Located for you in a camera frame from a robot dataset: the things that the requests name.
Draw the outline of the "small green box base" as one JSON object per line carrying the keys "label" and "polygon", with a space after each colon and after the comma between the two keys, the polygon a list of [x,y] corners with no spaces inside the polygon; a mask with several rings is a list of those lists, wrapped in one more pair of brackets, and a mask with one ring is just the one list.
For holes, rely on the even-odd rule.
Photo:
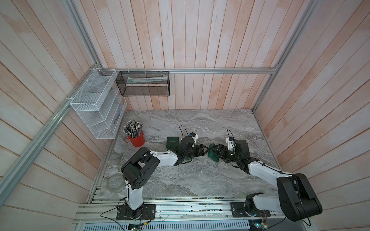
{"label": "small green box base", "polygon": [[219,162],[220,161],[220,157],[219,157],[219,154],[218,154],[218,149],[219,149],[219,146],[212,143],[209,145],[208,147],[208,157],[213,160],[214,162]]}

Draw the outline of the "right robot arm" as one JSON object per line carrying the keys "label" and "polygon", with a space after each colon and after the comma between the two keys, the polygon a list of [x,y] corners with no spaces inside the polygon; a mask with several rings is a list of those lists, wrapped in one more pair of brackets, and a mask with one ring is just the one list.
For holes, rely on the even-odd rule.
{"label": "right robot arm", "polygon": [[291,221],[309,219],[323,212],[322,205],[308,178],[302,173],[289,173],[271,167],[251,157],[245,140],[228,138],[227,145],[221,145],[217,153],[224,162],[235,163],[245,173],[269,183],[277,189],[277,195],[252,193],[246,196],[241,212],[257,216],[266,211],[284,214]]}

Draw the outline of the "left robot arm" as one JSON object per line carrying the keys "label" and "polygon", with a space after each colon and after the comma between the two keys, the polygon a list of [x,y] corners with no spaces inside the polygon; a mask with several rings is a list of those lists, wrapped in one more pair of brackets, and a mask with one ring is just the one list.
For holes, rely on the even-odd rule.
{"label": "left robot arm", "polygon": [[176,146],[164,152],[150,151],[141,147],[123,166],[121,172],[128,190],[126,205],[137,211],[143,204],[143,186],[158,167],[174,167],[185,164],[187,159],[205,155],[205,146],[196,144],[198,136],[186,136]]}

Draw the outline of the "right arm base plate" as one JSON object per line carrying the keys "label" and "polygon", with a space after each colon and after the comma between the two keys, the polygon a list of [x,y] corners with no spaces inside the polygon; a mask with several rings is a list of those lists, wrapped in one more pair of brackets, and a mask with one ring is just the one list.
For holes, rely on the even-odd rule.
{"label": "right arm base plate", "polygon": [[244,217],[270,217],[271,213],[268,210],[259,210],[255,206],[251,206],[246,202],[230,203],[232,216],[234,218]]}

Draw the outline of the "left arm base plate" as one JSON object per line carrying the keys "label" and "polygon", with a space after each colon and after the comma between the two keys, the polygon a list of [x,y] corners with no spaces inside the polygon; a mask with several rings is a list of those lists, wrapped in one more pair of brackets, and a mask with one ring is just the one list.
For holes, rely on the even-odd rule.
{"label": "left arm base plate", "polygon": [[133,210],[127,204],[118,206],[116,220],[155,219],[156,205],[142,204],[138,209]]}

